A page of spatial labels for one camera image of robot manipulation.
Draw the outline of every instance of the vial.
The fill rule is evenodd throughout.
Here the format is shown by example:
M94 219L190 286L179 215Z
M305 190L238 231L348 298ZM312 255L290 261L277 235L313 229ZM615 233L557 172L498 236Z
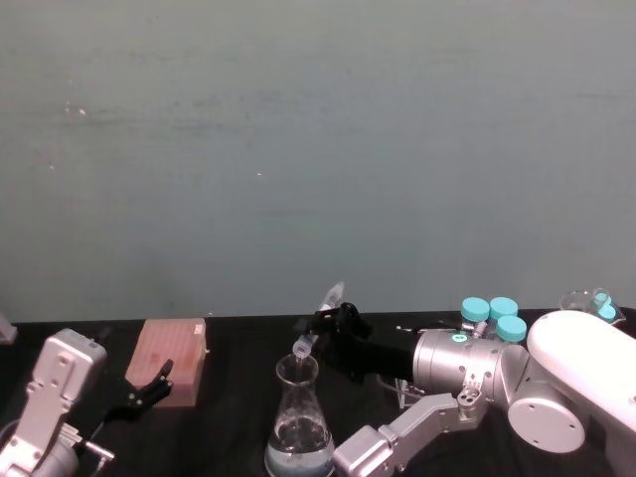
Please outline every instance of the vial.
M497 320L497 341L520 343L526 338L528 325L518 316L502 316Z
M497 337L497 321L502 316L517 316L519 305L511 298L498 296L490 300L490 316L484 338L490 340Z

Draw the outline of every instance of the clear liquid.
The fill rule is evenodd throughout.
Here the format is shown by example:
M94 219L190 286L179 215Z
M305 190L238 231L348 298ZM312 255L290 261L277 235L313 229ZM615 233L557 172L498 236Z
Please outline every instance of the clear liquid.
M301 454L277 450L270 443L265 450L265 469L271 477L327 477L334 471L333 453L331 438L322 449Z
M309 415L282 416L269 439L269 445L281 452L305 454L328 446L331 434L324 423Z

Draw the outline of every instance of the glass beaker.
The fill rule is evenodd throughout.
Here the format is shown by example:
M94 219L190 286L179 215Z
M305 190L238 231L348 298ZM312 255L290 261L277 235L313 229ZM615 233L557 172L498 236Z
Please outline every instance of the glass beaker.
M315 393L318 363L287 355L276 364L282 400L265 450L272 477L326 477L334 471L334 441Z

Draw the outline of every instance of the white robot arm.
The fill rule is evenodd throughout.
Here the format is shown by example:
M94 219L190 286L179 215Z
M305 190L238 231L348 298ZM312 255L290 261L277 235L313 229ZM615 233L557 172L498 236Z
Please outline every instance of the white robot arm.
M488 405L547 452L580 447L591 420L606 430L605 453L617 477L636 469L636 340L592 315L557 311L540 318L518 345L425 330L412 380L430 393L378 430L365 426L334 461L356 477L391 476L441 433L476 428Z

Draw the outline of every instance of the cable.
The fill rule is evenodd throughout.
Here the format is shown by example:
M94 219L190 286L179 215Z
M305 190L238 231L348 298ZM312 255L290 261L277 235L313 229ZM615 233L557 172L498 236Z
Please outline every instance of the cable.
M402 396L406 396L408 398L413 398L413 399L420 399L422 397L422 395L416 395L414 393L409 393L408 391L402 391L402 390L399 390L398 388L396 388L395 386L391 386L390 384L385 383L385 381L383 381L383 379L382 379L382 376L380 376L380 375L376 375L376 379L378 380L378 384L380 386L382 386L386 390L393 391L398 396L402 395Z
M99 434L99 432L103 429L104 421L99 423L99 426L92 432L88 440L94 440L95 436Z
M97 477L97 475L101 473L101 471L103 470L105 466L106 466L105 459L99 460L99 463L97 464L97 468L92 472L92 474L90 474L90 477Z

